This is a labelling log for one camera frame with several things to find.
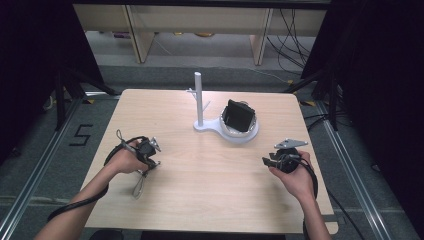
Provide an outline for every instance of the hand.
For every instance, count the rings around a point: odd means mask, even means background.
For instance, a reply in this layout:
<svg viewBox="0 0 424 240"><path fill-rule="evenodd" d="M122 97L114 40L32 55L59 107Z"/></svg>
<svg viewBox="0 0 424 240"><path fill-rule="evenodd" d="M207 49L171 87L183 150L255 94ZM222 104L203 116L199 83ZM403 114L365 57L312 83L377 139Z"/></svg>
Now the hand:
<svg viewBox="0 0 424 240"><path fill-rule="evenodd" d="M298 152L302 161L313 169L309 153L304 151ZM270 167L269 171L278 177L287 188L287 191L299 201L303 199L315 199L312 179L305 167L299 164L293 172L288 174L274 167Z"/></svg>
<svg viewBox="0 0 424 240"><path fill-rule="evenodd" d="M137 140L134 140L129 145L135 147L138 144ZM146 171L148 166L142 162L140 162L135 154L128 151L125 148L119 150L106 164L108 167L113 167L118 173L132 173L137 170Z"/></svg>

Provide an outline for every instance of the wrist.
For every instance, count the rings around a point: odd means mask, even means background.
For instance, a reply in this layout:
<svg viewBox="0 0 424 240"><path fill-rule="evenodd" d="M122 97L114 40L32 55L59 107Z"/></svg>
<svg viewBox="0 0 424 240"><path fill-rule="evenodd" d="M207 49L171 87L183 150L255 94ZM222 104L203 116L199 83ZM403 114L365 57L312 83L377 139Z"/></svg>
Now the wrist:
<svg viewBox="0 0 424 240"><path fill-rule="evenodd" d="M106 166L104 166L100 172L102 172L102 175L104 175L106 178L111 180L119 173L119 169L113 164L106 164Z"/></svg>
<svg viewBox="0 0 424 240"><path fill-rule="evenodd" d="M301 206L311 206L316 203L315 197L310 195L304 195L297 198Z"/></svg>

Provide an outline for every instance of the white base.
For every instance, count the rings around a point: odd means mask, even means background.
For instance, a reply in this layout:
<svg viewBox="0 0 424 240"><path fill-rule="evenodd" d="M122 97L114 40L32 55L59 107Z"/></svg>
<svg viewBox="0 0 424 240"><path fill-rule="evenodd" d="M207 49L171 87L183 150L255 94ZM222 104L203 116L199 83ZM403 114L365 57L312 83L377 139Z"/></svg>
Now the white base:
<svg viewBox="0 0 424 240"><path fill-rule="evenodd" d="M253 127L252 131L250 131L248 135L243 137L229 136L222 129L219 118L216 118L214 120L203 120L203 126L199 126L198 121L195 121L193 127L199 132L214 131L218 133L219 135L221 135L221 137L225 138L227 141L232 143L237 143L237 144L247 143L248 141L252 140L256 136L259 130L259 124L256 121L255 126Z"/></svg>

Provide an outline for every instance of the white pole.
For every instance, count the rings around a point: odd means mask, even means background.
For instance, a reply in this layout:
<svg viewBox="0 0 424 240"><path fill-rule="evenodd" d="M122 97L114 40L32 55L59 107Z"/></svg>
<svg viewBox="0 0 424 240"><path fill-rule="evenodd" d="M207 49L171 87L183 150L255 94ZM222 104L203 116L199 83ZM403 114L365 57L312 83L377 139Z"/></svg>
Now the white pole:
<svg viewBox="0 0 424 240"><path fill-rule="evenodd" d="M203 103L202 103L202 74L199 72L194 73L194 85L196 87L196 101L197 101L197 124L199 127L203 126Z"/></svg>

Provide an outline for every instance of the wooden table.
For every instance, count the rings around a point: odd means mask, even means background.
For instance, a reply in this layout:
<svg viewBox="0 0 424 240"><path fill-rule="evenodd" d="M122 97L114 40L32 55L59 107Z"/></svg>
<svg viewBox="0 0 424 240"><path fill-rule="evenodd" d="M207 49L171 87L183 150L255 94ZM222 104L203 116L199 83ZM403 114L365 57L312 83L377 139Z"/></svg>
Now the wooden table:
<svg viewBox="0 0 424 240"><path fill-rule="evenodd" d="M197 132L196 101L190 93L125 90L109 122L84 185L101 169L110 150L124 139L156 137L161 161L145 181L139 199L132 191L138 173L120 174L97 203L87 227L141 230L301 233L303 212L262 157L285 138L308 141L298 149L311 153L319 182L318 203L330 233L338 230L312 143L297 99L291 94L203 92L211 101L205 119L219 116L228 99L255 109L259 132L248 143L229 143L214 132Z"/></svg>

